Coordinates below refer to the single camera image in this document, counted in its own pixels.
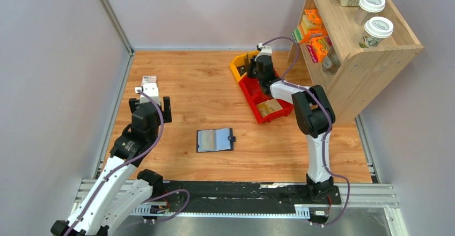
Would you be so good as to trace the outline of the navy blue card holder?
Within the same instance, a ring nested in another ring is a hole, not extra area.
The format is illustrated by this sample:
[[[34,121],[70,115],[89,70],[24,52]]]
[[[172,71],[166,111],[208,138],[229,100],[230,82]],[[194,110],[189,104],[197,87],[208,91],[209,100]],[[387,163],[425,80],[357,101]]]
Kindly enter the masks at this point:
[[[198,130],[196,132],[196,152],[232,151],[236,137],[232,128]]]

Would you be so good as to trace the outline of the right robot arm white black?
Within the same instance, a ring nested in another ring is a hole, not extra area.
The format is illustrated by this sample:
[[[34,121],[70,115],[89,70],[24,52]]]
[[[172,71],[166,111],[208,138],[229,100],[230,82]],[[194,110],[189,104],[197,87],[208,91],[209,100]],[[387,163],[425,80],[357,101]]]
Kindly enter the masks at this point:
[[[334,111],[320,85],[305,87],[280,78],[271,56],[246,54],[238,70],[241,85],[248,96],[262,95],[293,106],[296,122],[306,136],[309,168],[306,185],[310,194],[318,196],[330,191],[334,180],[329,168],[329,138],[335,122]]]

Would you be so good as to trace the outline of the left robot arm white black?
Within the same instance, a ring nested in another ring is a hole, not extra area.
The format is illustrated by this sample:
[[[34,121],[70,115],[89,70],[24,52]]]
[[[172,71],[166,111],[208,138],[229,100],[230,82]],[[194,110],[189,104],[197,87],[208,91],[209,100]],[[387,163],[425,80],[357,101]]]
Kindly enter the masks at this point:
[[[120,197],[118,192],[157,145],[164,124],[172,121],[170,97],[157,104],[151,97],[141,103],[130,99],[131,123],[116,139],[99,178],[77,210],[66,220],[57,220],[52,235],[113,235],[132,211],[152,196],[162,182],[157,173],[145,169]]]

